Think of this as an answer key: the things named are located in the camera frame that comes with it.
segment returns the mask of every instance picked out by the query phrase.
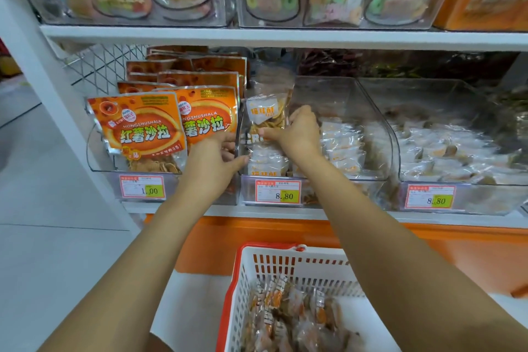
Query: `forearm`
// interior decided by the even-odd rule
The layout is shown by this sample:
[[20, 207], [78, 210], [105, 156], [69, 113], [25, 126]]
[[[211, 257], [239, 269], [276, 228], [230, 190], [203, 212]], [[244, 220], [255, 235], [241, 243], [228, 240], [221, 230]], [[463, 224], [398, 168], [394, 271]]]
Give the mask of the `forearm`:
[[142, 351], [182, 245], [207, 208], [183, 194], [163, 203], [39, 351]]
[[403, 350], [456, 350], [465, 337], [472, 341], [471, 331], [495, 323], [526, 336], [475, 283], [330, 163], [318, 158], [304, 166], [365, 294]]

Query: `white shelf edge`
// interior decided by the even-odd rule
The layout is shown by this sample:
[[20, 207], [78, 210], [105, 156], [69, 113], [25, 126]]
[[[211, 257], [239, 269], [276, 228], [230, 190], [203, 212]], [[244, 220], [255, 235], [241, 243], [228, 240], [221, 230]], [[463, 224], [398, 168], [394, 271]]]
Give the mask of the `white shelf edge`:
[[51, 41], [199, 46], [528, 51], [528, 32], [51, 26]]
[[[161, 203], [123, 202], [129, 213], [155, 213]], [[514, 211], [507, 216], [478, 216], [448, 213], [416, 213], [390, 211], [389, 214], [399, 222], [415, 224], [466, 225], [476, 227], [503, 227], [510, 229], [528, 229], [528, 217], [520, 211]], [[327, 220], [322, 209], [286, 208], [271, 206], [220, 206], [213, 205], [205, 213], [206, 216], [244, 217], [244, 218], [275, 218]]]

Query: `right hand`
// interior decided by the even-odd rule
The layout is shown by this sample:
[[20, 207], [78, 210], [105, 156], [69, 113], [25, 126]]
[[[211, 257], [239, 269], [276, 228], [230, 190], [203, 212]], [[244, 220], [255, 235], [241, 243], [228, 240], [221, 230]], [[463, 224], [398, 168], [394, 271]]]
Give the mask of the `right hand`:
[[295, 110], [290, 116], [290, 126], [260, 128], [259, 135], [266, 140], [277, 141], [284, 153], [302, 170], [314, 158], [322, 156], [319, 125], [310, 106]]

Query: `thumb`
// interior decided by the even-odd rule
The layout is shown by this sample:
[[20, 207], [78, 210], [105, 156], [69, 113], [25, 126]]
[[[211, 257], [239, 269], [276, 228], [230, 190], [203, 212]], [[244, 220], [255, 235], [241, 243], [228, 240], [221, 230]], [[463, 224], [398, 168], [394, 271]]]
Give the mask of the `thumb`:
[[240, 171], [244, 166], [249, 162], [249, 156], [238, 156], [233, 161], [226, 163], [229, 166], [229, 169], [235, 174], [237, 171]]
[[281, 138], [281, 128], [259, 128], [259, 135], [269, 141], [278, 141]]

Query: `finger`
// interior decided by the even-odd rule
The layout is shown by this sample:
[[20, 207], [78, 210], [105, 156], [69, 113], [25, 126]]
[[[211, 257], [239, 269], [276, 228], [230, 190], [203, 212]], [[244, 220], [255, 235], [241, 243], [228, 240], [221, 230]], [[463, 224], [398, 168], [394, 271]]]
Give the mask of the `finger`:
[[312, 112], [312, 108], [309, 106], [309, 105], [304, 105], [304, 106], [301, 106], [300, 108], [298, 108], [297, 110], [295, 110], [291, 115], [290, 115], [290, 123], [294, 122], [295, 118], [300, 115], [300, 114], [305, 114], [305, 113], [311, 113]]
[[222, 144], [223, 142], [234, 142], [237, 135], [234, 132], [219, 131], [214, 135], [211, 135], [209, 139], [215, 140]]
[[221, 150], [221, 154], [222, 154], [222, 160], [225, 161], [226, 163], [229, 162], [229, 161], [233, 161], [233, 159], [234, 159], [233, 153], [231, 153], [231, 152], [229, 152], [227, 150], [222, 149]]
[[259, 135], [270, 141], [278, 141], [281, 137], [281, 128], [259, 128]]
[[248, 162], [249, 156], [238, 156], [236, 159], [227, 164], [229, 165], [231, 172], [235, 174], [237, 171], [240, 171], [242, 168], [244, 168]]
[[230, 150], [231, 152], [234, 152], [235, 144], [234, 142], [223, 142], [222, 143], [222, 149]]

